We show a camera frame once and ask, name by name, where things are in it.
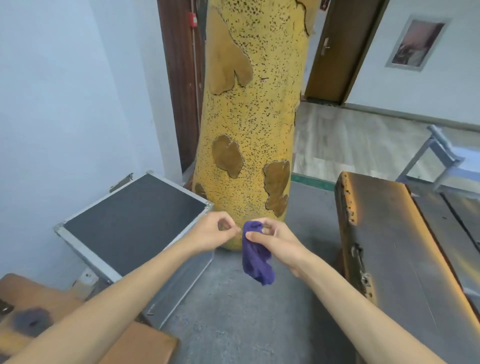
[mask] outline door handle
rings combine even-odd
[[[325,55],[325,51],[326,51],[327,49],[330,49],[330,47],[329,47],[329,45],[328,45],[328,40],[329,40],[329,39],[330,39],[330,38],[327,37],[327,38],[325,38],[325,40],[324,40],[324,45],[322,45],[322,50],[320,51],[320,55],[321,55],[321,56],[324,56],[324,55]]]

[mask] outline hand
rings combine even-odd
[[[290,268],[294,276],[299,277],[299,267],[304,257],[310,253],[307,248],[297,239],[288,226],[281,221],[272,218],[257,218],[264,225],[263,234],[248,232],[246,237],[255,243],[259,243]]]
[[[191,244],[197,254],[219,247],[240,232],[241,229],[225,211],[209,212],[197,221],[182,241]]]

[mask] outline purple cloth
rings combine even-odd
[[[247,221],[243,225],[241,244],[243,271],[254,280],[259,281],[262,286],[272,284],[275,280],[275,272],[272,266],[267,263],[272,258],[272,253],[263,245],[248,240],[245,233],[249,231],[262,232],[263,226],[258,221]]]

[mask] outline fire alarm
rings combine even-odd
[[[195,14],[194,12],[190,13],[190,27],[197,27],[197,14]]]

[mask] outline picture frame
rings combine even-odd
[[[386,67],[421,72],[451,18],[412,14],[398,37]]]

